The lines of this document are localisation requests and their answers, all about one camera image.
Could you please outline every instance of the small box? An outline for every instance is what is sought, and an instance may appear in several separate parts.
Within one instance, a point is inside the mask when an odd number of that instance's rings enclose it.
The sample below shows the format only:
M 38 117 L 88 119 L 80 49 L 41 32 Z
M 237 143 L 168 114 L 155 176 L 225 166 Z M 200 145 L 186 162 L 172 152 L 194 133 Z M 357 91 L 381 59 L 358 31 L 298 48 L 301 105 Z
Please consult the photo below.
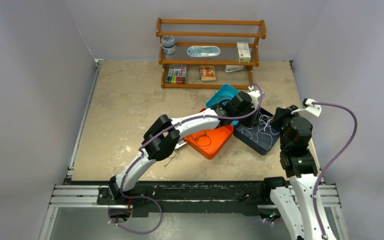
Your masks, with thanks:
M 202 81 L 216 80 L 216 68 L 214 66 L 201 65 L 199 66 L 199 73 Z
M 259 113 L 271 118 L 273 117 L 273 114 L 262 107 L 260 108 Z M 261 125 L 260 128 L 258 126 L 248 128 L 242 124 L 238 124 L 234 129 L 233 135 L 257 153 L 266 155 L 278 141 L 280 133 L 279 130 L 273 126 L 264 131 L 261 130 Z
M 248 42 L 239 41 L 236 43 L 236 46 L 237 46 L 238 62 L 249 63 L 251 61 L 251 53 L 250 53 L 250 47 L 248 46 Z

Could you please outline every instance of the white object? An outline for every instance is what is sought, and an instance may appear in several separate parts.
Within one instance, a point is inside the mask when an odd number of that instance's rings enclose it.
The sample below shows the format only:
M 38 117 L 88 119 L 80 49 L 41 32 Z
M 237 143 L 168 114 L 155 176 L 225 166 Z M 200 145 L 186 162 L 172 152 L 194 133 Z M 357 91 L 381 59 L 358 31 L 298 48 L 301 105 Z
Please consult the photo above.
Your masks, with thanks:
M 248 42 L 239 41 L 236 43 L 237 46 L 237 55 L 238 62 L 240 63 L 249 63 L 251 61 L 251 53 L 250 47 L 248 46 Z
M 171 35 L 162 36 L 162 52 L 165 54 L 174 54 L 176 51 L 175 37 Z
M 215 57 L 220 54 L 218 46 L 190 46 L 186 50 L 187 54 L 191 57 Z
M 231 73 L 231 72 L 235 72 L 235 71 L 240 71 L 242 69 L 244 69 L 245 66 L 243 65 L 226 65 L 226 73 Z
M 297 204 L 292 198 L 291 190 L 284 186 L 276 187 L 276 189 L 270 191 L 270 200 L 279 210 L 289 231 L 290 239 L 296 240 L 298 236 L 304 238 L 303 219 Z
M 251 90 L 251 89 L 250 89 L 250 92 L 248 92 L 248 95 L 250 95 L 252 98 L 252 105 L 254 106 L 254 108 L 258 106 L 260 97 L 264 99 L 264 97 L 266 96 L 264 92 L 260 92 L 259 90 Z
M 187 145 L 188 143 L 187 142 L 185 142 L 185 141 L 183 141 L 183 140 L 180 140 L 177 144 L 176 144 L 176 146 L 174 147 L 174 149 L 180 149 L 181 147 L 183 147 L 183 146 L 185 146 L 185 145 Z
M 195 117 L 195 116 L 202 116 L 202 118 L 184 122 L 174 128 L 179 131 L 180 139 L 183 139 L 184 137 L 197 132 L 217 128 L 217 126 L 220 123 L 220 120 L 214 117 L 205 117 L 205 115 L 217 116 L 217 113 L 214 110 L 207 108 L 202 112 L 199 112 L 190 116 L 181 117 L 181 118 L 172 118 L 171 124 L 175 125 L 185 119 Z
M 136 156 L 134 157 L 133 161 L 120 173 L 115 177 L 115 182 L 117 183 L 117 186 L 120 188 L 122 185 L 123 177 L 126 175 L 127 169 L 129 169 L 130 165 L 132 165 L 137 158 L 140 158 L 142 153 L 140 151 L 137 152 Z M 143 151 L 143 157 L 132 167 L 132 169 L 128 172 L 124 184 L 123 184 L 123 192 L 132 190 L 136 182 L 139 180 L 140 177 L 157 161 L 155 159 L 149 159 L 148 158 L 148 152 L 146 150 Z
M 304 239 L 322 239 L 322 230 L 320 229 L 319 222 L 317 221 L 316 212 L 313 206 L 313 187 L 316 184 L 317 177 L 313 174 L 302 174 L 301 177 L 291 176 L 289 182 L 292 189 L 295 191 L 295 197 L 299 205 L 299 211 L 302 217 L 304 226 Z M 317 210 L 323 223 L 324 230 L 327 234 L 328 240 L 336 240 L 332 228 L 329 225 L 328 218 L 326 217 L 325 209 L 322 205 L 320 191 L 316 194 Z
M 176 45 L 173 45 L 172 47 L 162 47 L 162 52 L 165 54 L 174 54 L 176 52 Z
M 302 104 L 305 106 L 304 108 L 299 108 L 297 110 L 292 111 L 292 113 L 298 113 L 301 117 L 308 119 L 311 117 L 319 117 L 322 113 L 322 106 L 314 104 L 317 101 L 311 98 L 307 98 Z

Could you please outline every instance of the black string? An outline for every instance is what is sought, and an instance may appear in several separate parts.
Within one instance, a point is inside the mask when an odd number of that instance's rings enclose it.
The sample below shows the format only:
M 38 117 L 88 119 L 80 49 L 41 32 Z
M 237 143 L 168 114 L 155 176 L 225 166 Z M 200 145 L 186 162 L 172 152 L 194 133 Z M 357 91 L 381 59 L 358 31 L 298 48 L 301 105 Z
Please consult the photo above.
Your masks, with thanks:
M 218 97 L 218 99 L 215 100 L 216 104 L 223 104 L 232 99 L 232 96 L 229 95 L 216 95 L 215 97 Z
M 196 142 L 196 145 L 198 145 L 200 147 L 208 147 L 208 146 L 211 145 L 211 137 L 207 135 L 207 131 L 206 130 L 204 130 L 204 134 L 198 134 L 196 136 L 191 135 L 190 137 L 192 138 L 192 140 L 194 140 Z M 198 140 L 200 138 L 203 138 L 203 137 L 207 137 L 209 139 L 209 143 L 207 145 L 201 145 L 201 144 L 198 143 Z
M 169 164 L 172 162 L 172 160 L 173 160 L 174 158 L 177 158 L 178 156 L 180 156 L 180 152 L 179 152 L 179 150 L 175 149 L 174 152 L 175 152 L 176 154 L 175 154 L 174 156 L 171 156 L 171 157 L 170 157 L 170 161 L 169 161 L 166 165 L 164 165 L 164 168 L 167 167 L 167 165 L 169 165 Z

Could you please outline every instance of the small white box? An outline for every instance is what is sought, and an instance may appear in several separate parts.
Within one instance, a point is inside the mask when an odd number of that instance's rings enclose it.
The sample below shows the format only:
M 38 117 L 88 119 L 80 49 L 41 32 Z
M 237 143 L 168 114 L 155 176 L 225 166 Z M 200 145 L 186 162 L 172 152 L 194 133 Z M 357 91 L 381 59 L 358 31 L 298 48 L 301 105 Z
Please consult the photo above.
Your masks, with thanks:
M 239 41 L 236 43 L 236 46 L 237 46 L 238 62 L 249 63 L 251 61 L 251 53 L 250 53 L 250 47 L 248 46 L 248 42 Z

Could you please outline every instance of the orange tray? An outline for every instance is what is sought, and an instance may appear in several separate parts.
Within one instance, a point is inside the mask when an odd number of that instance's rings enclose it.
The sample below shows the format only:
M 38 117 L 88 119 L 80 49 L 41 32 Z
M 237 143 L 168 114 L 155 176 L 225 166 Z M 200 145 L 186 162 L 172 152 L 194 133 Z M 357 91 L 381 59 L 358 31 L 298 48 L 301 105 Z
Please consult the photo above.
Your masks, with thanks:
M 222 126 L 217 129 L 199 131 L 183 138 L 187 144 L 189 144 L 198 153 L 204 156 L 206 159 L 213 159 L 216 154 L 222 149 L 225 143 L 229 140 L 234 132 L 232 125 Z M 208 136 L 202 136 L 197 141 L 194 139 L 199 135 L 205 134 Z

